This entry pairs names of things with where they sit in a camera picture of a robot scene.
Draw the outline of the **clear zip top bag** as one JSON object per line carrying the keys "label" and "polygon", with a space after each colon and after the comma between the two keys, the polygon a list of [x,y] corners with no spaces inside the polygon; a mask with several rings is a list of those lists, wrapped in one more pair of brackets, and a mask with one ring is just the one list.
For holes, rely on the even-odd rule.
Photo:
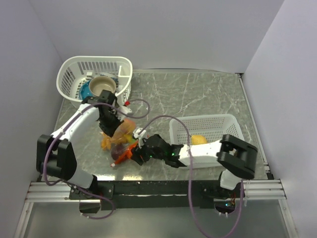
{"label": "clear zip top bag", "polygon": [[104,137],[112,138],[111,147],[113,147],[114,145],[117,145],[117,144],[123,144],[125,146],[125,152],[116,161],[113,161],[111,163],[111,165],[110,165],[111,167],[115,167],[115,166],[123,163],[124,161],[131,159],[131,156],[132,156],[131,150],[137,144],[137,140],[135,140],[132,137],[132,135],[125,135],[123,138],[119,138],[118,137],[118,131],[116,130],[114,135],[113,135],[113,137],[109,137],[109,136],[107,136],[106,134],[103,133],[103,138]]}

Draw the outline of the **yellow fake lemon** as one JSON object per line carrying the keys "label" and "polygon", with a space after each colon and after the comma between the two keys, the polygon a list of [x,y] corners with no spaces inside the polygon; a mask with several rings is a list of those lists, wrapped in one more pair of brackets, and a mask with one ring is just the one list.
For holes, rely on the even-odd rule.
{"label": "yellow fake lemon", "polygon": [[201,145],[201,144],[207,144],[208,141],[203,135],[192,135],[191,143],[192,145]]}

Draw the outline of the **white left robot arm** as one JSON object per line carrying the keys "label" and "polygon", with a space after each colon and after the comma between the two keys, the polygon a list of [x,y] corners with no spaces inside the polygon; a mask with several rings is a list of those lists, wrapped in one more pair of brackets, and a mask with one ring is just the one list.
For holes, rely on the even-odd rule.
{"label": "white left robot arm", "polygon": [[80,192],[87,199],[100,195],[97,177],[79,167],[73,143],[95,121],[99,122],[104,134],[112,137],[124,119],[116,112],[118,107],[117,97],[108,90],[103,90],[99,96],[86,97],[66,124],[52,134],[43,134],[38,138],[36,170],[44,178],[56,177],[81,187]]}

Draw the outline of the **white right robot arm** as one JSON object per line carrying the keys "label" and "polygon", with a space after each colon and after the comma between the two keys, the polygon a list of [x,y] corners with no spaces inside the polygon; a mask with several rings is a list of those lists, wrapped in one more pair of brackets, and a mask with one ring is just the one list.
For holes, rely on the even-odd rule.
{"label": "white right robot arm", "polygon": [[159,159],[173,168],[202,169],[223,166],[217,193],[229,197],[241,180],[255,177],[258,149],[233,135],[205,144],[169,144],[158,134],[137,142],[131,149],[131,160],[143,165],[149,159]]}

